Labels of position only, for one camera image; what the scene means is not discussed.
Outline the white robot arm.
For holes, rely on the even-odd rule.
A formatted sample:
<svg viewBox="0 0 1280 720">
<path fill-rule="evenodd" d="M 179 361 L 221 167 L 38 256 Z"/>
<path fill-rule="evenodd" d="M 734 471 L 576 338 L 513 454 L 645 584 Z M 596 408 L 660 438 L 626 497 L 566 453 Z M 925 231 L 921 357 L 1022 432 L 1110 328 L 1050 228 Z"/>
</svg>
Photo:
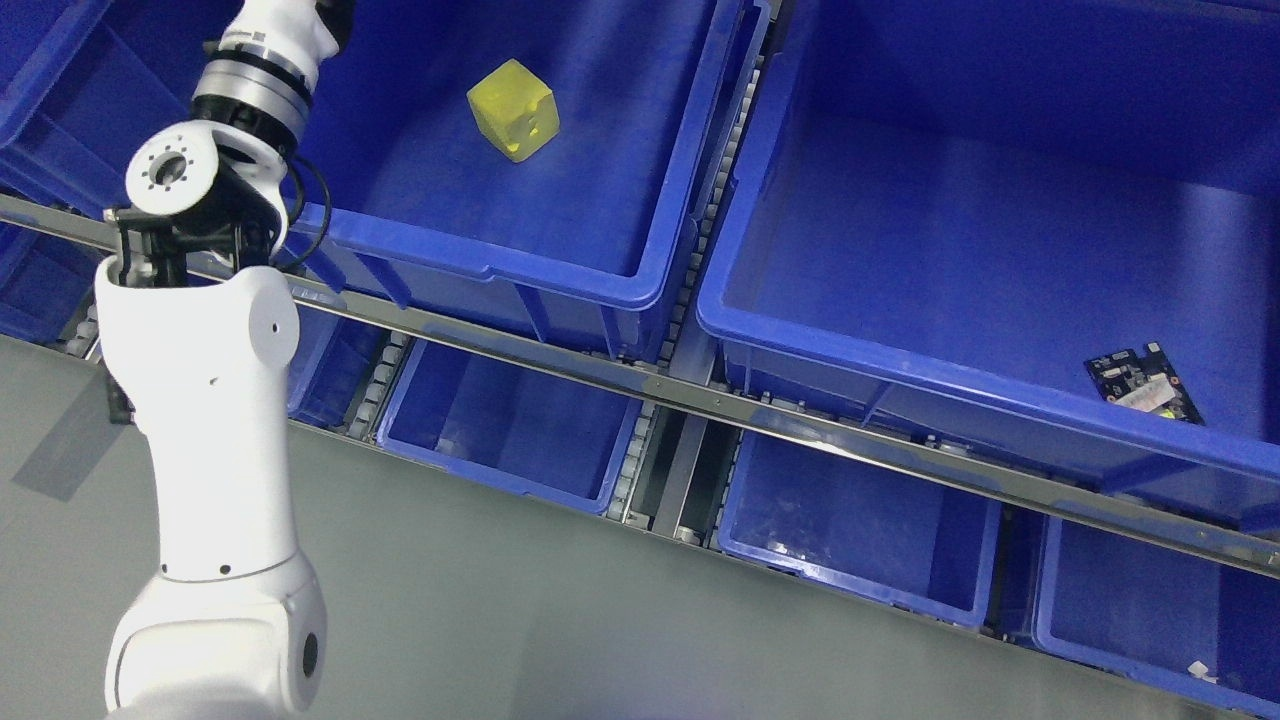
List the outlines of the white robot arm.
<svg viewBox="0 0 1280 720">
<path fill-rule="evenodd" d="M 287 375 L 300 315 L 275 265 L 296 210 L 319 69 L 352 1 L 247 1 L 189 115 L 152 135 L 108 210 L 116 254 L 95 274 L 110 418 L 148 442 L 155 575 L 111 638 L 110 719 L 288 719 L 310 708 L 328 616 L 294 523 Z"/>
</svg>

